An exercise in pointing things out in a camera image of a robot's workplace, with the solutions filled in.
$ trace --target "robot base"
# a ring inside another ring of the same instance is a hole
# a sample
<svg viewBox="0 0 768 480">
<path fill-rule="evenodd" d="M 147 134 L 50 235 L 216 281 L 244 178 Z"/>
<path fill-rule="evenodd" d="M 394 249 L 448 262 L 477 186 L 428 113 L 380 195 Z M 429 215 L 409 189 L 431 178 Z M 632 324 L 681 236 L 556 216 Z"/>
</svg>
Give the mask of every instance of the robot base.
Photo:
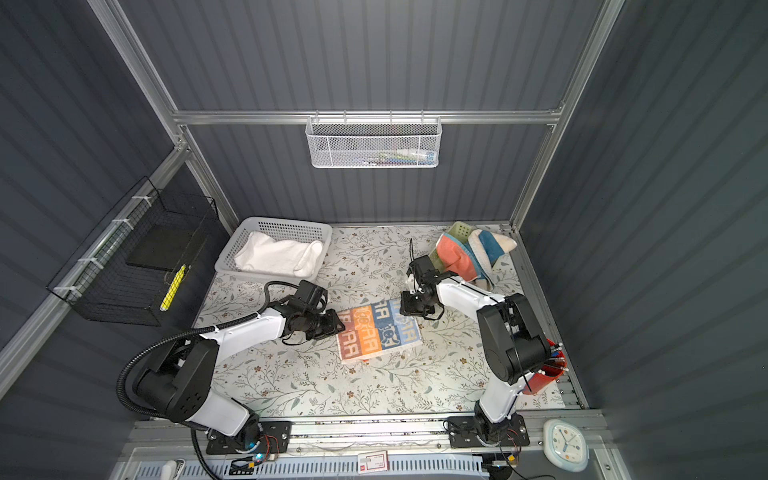
<svg viewBox="0 0 768 480">
<path fill-rule="evenodd" d="M 493 432 L 488 441 L 483 444 L 478 438 L 475 429 L 475 420 L 470 416 L 448 417 L 448 421 L 456 424 L 461 431 L 455 435 L 449 435 L 452 449 L 470 449 L 478 447 L 497 446 L 525 447 L 531 444 L 528 437 L 528 429 L 525 428 L 525 420 L 519 414 L 512 415 L 510 420 L 494 424 Z"/>
<path fill-rule="evenodd" d="M 285 453 L 288 451 L 288 440 L 290 439 L 290 422 L 261 422 L 261 428 L 263 429 L 263 435 L 269 435 L 277 439 L 277 450 L 275 450 L 275 441 L 270 439 L 270 454 L 273 453 Z M 208 455 L 240 455 L 235 449 L 227 444 L 227 437 L 224 435 L 215 435 L 216 438 L 208 440 L 208 446 L 205 448 L 205 452 Z M 261 445 L 253 452 L 266 454 L 266 443 L 261 442 Z"/>
</svg>

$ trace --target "clock face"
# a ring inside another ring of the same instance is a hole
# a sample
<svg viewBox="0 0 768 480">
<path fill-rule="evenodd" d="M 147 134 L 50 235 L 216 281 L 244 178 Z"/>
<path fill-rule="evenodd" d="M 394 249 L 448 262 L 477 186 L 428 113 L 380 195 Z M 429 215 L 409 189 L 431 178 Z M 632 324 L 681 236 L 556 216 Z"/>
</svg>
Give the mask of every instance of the clock face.
<svg viewBox="0 0 768 480">
<path fill-rule="evenodd" d="M 586 449 L 581 433 L 569 425 L 557 424 L 552 430 L 552 449 L 566 462 L 581 463 Z"/>
</svg>

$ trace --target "floral tablecloth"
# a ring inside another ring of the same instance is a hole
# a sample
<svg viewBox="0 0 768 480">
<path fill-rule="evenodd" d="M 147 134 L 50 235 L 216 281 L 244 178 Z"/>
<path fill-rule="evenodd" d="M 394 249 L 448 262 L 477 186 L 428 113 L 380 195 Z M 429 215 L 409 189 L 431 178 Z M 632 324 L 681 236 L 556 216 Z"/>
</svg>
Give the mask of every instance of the floral tablecloth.
<svg viewBox="0 0 768 480">
<path fill-rule="evenodd" d="M 498 225 L 479 227 L 499 231 Z M 409 240 L 416 256 L 423 255 L 445 230 L 444 225 L 334 228 L 316 283 L 328 289 L 329 307 L 339 311 L 397 298 L 406 289 Z M 496 293 L 521 291 L 508 257 L 494 274 Z M 262 289 L 262 283 L 217 274 L 196 326 L 252 313 L 263 302 Z M 271 292 L 279 298 L 285 290 L 275 286 Z M 421 346 L 350 365 L 341 364 L 335 337 L 301 346 L 272 340 L 225 359 L 216 368 L 214 388 L 268 417 L 471 410 L 491 375 L 477 323 L 448 309 L 439 321 L 420 320 L 419 326 Z M 552 383 L 537 395 L 521 396 L 517 407 L 560 409 L 564 403 Z"/>
</svg>

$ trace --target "gray corrugated wall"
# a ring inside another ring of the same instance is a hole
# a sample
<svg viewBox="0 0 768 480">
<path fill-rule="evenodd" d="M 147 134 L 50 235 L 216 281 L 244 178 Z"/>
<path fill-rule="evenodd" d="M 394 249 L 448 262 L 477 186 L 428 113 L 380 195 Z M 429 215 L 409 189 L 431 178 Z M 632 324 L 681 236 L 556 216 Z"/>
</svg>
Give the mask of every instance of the gray corrugated wall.
<svg viewBox="0 0 768 480">
<path fill-rule="evenodd" d="M 262 111 L 556 108 L 600 5 L 123 2 L 180 109 Z M 508 219 L 545 130 L 446 125 L 435 169 L 350 171 L 303 127 L 192 127 L 240 218 L 367 223 Z"/>
<path fill-rule="evenodd" d="M 85 2 L 0 2 L 0 344 L 173 147 Z"/>
<path fill-rule="evenodd" d="M 599 0 L 122 2 L 182 110 L 542 110 Z"/>
<path fill-rule="evenodd" d="M 635 478 L 768 453 L 768 4 L 625 7 L 522 229 Z"/>
<path fill-rule="evenodd" d="M 48 295 L 45 284 L 89 231 L 172 147 L 85 1 L 0 1 L 0 344 Z M 185 167 L 168 188 L 200 193 Z M 202 299 L 226 241 L 222 228 L 202 253 L 210 268 L 187 279 L 170 323 L 191 324 L 184 296 Z M 114 380 L 169 330 L 67 315 L 0 400 L 0 476 L 106 478 L 135 420 Z"/>
<path fill-rule="evenodd" d="M 508 219 L 545 125 L 446 125 L 440 165 L 318 169 L 301 126 L 193 126 L 240 218 L 330 223 Z"/>
</svg>

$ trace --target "vent grille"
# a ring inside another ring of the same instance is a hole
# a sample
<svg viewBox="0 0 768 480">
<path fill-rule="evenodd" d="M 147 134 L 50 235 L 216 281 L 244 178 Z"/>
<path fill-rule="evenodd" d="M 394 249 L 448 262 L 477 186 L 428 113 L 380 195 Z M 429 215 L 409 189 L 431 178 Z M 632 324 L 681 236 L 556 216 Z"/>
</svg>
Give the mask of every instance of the vent grille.
<svg viewBox="0 0 768 480">
<path fill-rule="evenodd" d="M 229 460 L 208 460 L 208 465 L 221 478 L 357 478 L 357 457 L 303 457 L 279 458 L 276 462 L 265 463 L 251 475 L 229 475 Z M 160 478 L 165 462 L 142 462 L 136 480 Z M 366 477 L 391 475 L 462 475 L 464 478 L 487 478 L 482 471 L 482 458 L 473 455 L 450 453 L 429 455 L 392 455 L 389 457 L 389 471 L 367 474 Z M 180 480 L 208 478 L 195 460 L 187 460 Z"/>
</svg>

